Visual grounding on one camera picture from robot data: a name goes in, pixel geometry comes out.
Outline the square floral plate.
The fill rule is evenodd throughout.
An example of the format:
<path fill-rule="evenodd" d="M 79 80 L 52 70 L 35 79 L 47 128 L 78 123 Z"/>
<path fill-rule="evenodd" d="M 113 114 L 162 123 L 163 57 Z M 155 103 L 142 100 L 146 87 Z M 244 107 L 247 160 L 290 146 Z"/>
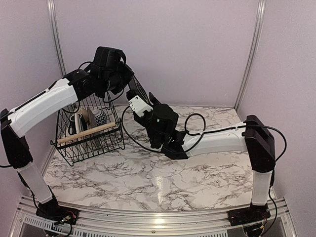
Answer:
<path fill-rule="evenodd" d="M 129 87 L 129 90 L 126 93 L 126 97 L 128 101 L 130 101 L 135 96 L 138 96 L 139 98 L 141 98 L 143 101 L 145 101 L 147 104 L 150 105 L 150 101 L 146 94 L 146 91 L 144 90 L 144 88 L 142 87 L 142 85 L 140 84 L 140 82 L 138 81 L 135 75 L 131 77 L 131 80 L 128 83 L 128 87 Z"/>

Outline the grey patterned round plate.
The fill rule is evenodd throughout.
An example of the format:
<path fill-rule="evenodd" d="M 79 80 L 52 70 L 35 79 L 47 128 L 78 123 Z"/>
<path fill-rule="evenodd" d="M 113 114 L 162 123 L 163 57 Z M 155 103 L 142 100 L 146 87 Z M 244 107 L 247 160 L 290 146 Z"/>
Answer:
<path fill-rule="evenodd" d="M 87 113 L 88 113 L 88 123 L 89 123 L 89 128 L 94 128 L 94 115 L 91 111 L 91 109 L 89 107 L 86 107 Z M 89 137 L 91 138 L 90 142 L 91 145 L 93 145 L 94 147 L 97 147 L 97 143 L 95 142 L 95 139 L 93 138 L 93 134 L 90 134 Z"/>

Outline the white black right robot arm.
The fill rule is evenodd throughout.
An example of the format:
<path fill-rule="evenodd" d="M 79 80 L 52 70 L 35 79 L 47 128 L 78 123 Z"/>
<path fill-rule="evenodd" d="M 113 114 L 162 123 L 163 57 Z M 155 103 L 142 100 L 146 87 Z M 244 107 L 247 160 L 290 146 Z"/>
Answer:
<path fill-rule="evenodd" d="M 245 223 L 271 216 L 267 201 L 276 165 L 275 140 L 255 115 L 231 127 L 192 134 L 176 130 L 179 116 L 167 104 L 159 102 L 152 93 L 149 100 L 154 106 L 146 125 L 151 148 L 160 149 L 174 160 L 217 152 L 247 152 L 253 170 L 250 206 L 229 211 L 229 219 Z"/>

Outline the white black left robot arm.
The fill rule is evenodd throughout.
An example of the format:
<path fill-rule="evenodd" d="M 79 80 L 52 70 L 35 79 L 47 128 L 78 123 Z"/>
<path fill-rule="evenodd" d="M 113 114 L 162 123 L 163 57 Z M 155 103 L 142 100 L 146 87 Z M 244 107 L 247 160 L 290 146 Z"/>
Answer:
<path fill-rule="evenodd" d="M 59 205 L 33 163 L 25 139 L 26 133 L 58 110 L 91 95 L 104 99 L 108 91 L 120 93 L 132 75 L 121 49 L 100 46 L 96 49 L 93 61 L 85 69 L 76 69 L 20 106 L 1 111 L 0 133 L 8 166 L 16 169 L 38 199 L 40 214 L 57 220 L 69 211 Z"/>

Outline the blue white patterned bowl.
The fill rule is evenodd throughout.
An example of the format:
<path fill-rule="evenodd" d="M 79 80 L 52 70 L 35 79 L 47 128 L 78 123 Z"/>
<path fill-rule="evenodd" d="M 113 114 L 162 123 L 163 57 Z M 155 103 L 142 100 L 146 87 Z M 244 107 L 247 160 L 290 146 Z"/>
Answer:
<path fill-rule="evenodd" d="M 95 109 L 95 110 L 92 110 L 92 113 L 94 114 L 95 121 L 98 126 L 104 125 L 107 123 L 107 115 L 105 114 L 104 111 Z"/>

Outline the beige ceramic bowl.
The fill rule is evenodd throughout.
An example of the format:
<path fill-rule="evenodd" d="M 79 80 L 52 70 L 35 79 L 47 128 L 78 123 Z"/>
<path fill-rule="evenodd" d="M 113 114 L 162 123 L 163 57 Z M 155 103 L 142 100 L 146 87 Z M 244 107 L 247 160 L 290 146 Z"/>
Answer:
<path fill-rule="evenodd" d="M 85 108 L 79 107 L 75 114 L 81 114 L 85 120 L 88 120 L 88 112 Z"/>

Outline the white round plate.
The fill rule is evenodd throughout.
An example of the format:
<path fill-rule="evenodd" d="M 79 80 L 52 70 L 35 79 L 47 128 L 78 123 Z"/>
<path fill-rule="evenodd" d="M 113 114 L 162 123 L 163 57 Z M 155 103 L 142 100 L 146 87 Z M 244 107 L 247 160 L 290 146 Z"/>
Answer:
<path fill-rule="evenodd" d="M 76 134 L 79 134 L 80 132 L 86 130 L 86 123 L 82 114 L 79 114 L 79 113 L 75 114 L 75 127 L 76 127 Z"/>

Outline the dark blue mug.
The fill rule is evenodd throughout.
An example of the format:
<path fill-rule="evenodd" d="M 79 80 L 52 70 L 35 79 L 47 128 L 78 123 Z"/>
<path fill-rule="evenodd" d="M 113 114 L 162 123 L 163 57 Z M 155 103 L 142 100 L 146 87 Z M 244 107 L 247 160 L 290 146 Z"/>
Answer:
<path fill-rule="evenodd" d="M 74 135 L 76 134 L 76 127 L 75 127 L 75 115 L 72 115 L 70 117 L 70 124 L 68 127 L 68 134 L 69 135 Z"/>

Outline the aluminium left corner post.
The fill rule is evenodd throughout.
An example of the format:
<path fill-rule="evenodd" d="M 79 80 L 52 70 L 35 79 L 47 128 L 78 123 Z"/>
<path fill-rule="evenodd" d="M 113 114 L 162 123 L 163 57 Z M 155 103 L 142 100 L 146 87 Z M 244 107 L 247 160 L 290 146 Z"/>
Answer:
<path fill-rule="evenodd" d="M 61 75 L 64 76 L 66 74 L 66 67 L 65 67 L 65 63 L 64 63 L 62 47 L 61 47 L 60 37 L 59 37 L 59 32 L 58 32 L 55 1 L 54 0 L 47 0 L 47 7 L 48 7 L 49 21 L 50 21 L 52 38 L 53 38 L 53 42 L 54 42 L 58 66 L 59 66 L 59 70 L 61 72 Z"/>

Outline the aluminium corner post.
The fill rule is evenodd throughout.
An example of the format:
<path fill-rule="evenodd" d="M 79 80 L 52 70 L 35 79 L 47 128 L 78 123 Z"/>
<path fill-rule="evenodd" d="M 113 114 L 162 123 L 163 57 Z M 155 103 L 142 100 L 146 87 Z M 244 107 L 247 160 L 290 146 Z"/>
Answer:
<path fill-rule="evenodd" d="M 252 41 L 250 44 L 250 50 L 247 58 L 247 62 L 245 65 L 243 77 L 241 80 L 241 84 L 237 93 L 237 98 L 235 100 L 234 104 L 234 109 L 238 112 L 242 102 L 243 98 L 246 93 L 246 89 L 250 80 L 251 72 L 252 72 L 252 67 L 254 63 L 254 59 L 258 50 L 259 42 L 260 42 L 260 37 L 262 33 L 262 28 L 264 24 L 264 15 L 265 15 L 265 10 L 266 10 L 266 0 L 259 0 L 258 1 L 258 6 L 257 6 L 257 13 L 256 13 L 256 19 L 255 19 L 255 24 L 254 24 L 254 30 L 253 30 L 253 36 L 252 36 Z"/>
<path fill-rule="evenodd" d="M 64 63 L 62 47 L 61 47 L 60 37 L 59 37 L 59 32 L 58 32 L 55 1 L 54 0 L 47 0 L 47 7 L 48 7 L 49 21 L 50 21 L 52 38 L 53 38 L 53 42 L 54 42 L 58 66 L 59 66 L 59 70 L 61 72 L 61 75 L 64 76 L 66 74 L 66 67 L 65 67 L 65 63 Z"/>

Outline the aluminium right corner post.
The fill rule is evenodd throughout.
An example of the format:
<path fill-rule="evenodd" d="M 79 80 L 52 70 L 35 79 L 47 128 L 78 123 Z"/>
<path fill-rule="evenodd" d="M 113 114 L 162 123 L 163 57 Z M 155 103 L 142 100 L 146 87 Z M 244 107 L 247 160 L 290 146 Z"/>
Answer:
<path fill-rule="evenodd" d="M 264 24 L 264 15 L 265 15 L 265 10 L 266 10 L 266 0 L 259 0 L 258 1 L 258 6 L 257 6 L 257 13 L 256 13 L 256 19 L 255 19 L 255 24 L 254 24 L 254 30 L 253 30 L 253 36 L 252 36 L 252 41 L 250 44 L 250 50 L 247 58 L 247 62 L 245 65 L 243 77 L 241 80 L 241 84 L 237 93 L 237 98 L 235 100 L 234 104 L 234 109 L 238 112 L 242 102 L 243 98 L 246 93 L 246 89 L 250 80 L 251 72 L 252 72 L 252 67 L 254 63 L 254 59 L 258 50 L 259 42 L 260 42 L 260 37 L 262 33 L 262 28 Z"/>

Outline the aluminium front frame rail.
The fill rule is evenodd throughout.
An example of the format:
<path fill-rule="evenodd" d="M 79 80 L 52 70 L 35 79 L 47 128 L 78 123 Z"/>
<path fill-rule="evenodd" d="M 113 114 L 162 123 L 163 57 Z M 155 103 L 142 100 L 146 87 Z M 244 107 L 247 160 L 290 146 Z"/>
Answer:
<path fill-rule="evenodd" d="M 53 226 L 53 221 L 38 217 L 33 199 L 21 197 L 10 237 L 43 237 L 46 232 L 74 237 L 244 237 L 244 230 L 255 228 L 258 222 L 232 226 L 230 208 L 200 211 L 132 211 L 89 207 L 62 202 L 62 206 L 79 211 L 72 226 Z"/>

